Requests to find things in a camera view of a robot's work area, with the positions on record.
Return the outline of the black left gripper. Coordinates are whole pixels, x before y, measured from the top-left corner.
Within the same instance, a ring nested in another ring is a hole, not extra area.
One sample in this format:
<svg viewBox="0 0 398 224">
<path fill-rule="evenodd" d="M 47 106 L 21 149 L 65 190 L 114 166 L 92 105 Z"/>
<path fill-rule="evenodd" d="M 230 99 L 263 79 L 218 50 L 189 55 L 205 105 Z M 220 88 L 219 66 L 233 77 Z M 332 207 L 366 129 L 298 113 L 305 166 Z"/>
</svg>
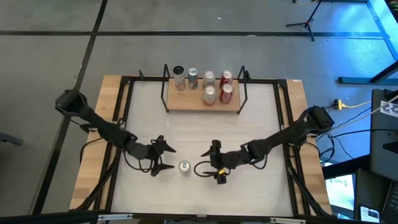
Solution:
<svg viewBox="0 0 398 224">
<path fill-rule="evenodd" d="M 167 144 L 164 136 L 160 135 L 157 139 L 151 139 L 150 145 L 147 145 L 149 152 L 147 158 L 151 161 L 150 175 L 155 177 L 160 171 L 173 169 L 174 166 L 163 164 L 161 155 L 164 151 L 176 153 L 176 150 Z"/>
</svg>

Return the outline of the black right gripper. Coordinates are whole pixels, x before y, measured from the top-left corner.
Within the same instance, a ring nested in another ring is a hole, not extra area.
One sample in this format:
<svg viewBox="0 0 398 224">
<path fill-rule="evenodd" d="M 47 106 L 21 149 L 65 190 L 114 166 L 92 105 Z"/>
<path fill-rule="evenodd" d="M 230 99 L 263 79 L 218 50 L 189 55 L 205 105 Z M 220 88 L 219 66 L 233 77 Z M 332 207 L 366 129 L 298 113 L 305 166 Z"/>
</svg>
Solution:
<svg viewBox="0 0 398 224">
<path fill-rule="evenodd" d="M 203 175 L 215 178 L 217 184 L 225 184 L 227 183 L 226 177 L 230 175 L 231 170 L 225 167 L 220 149 L 221 142 L 212 140 L 210 149 L 201 155 L 201 157 L 210 156 L 210 164 L 216 169 L 216 171 L 204 171 Z"/>
</svg>

